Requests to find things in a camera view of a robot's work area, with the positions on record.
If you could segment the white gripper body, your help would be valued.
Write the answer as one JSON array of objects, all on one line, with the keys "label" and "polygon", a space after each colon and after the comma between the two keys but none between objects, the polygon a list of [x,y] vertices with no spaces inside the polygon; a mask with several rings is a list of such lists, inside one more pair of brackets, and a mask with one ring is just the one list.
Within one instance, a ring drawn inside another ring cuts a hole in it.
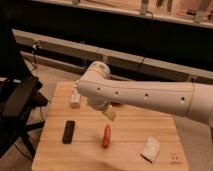
[{"label": "white gripper body", "polygon": [[88,98],[87,104],[93,109],[98,111],[106,111],[110,105],[110,103],[107,100],[101,98]]}]

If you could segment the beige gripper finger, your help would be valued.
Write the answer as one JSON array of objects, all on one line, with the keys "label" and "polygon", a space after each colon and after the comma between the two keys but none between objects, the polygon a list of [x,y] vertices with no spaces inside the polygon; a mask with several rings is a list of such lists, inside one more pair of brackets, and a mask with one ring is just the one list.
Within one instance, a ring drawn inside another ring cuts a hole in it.
[{"label": "beige gripper finger", "polygon": [[116,118],[116,112],[115,109],[110,106],[106,111],[103,112],[103,114],[110,120],[114,121]]}]

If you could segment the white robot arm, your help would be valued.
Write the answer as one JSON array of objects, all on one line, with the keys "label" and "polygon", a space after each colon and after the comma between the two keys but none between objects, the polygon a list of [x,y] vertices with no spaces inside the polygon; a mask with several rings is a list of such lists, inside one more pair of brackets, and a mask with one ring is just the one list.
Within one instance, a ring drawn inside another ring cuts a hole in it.
[{"label": "white robot arm", "polygon": [[78,92],[96,110],[110,102],[186,117],[213,128],[213,85],[193,82],[117,81],[94,61],[77,81]]}]

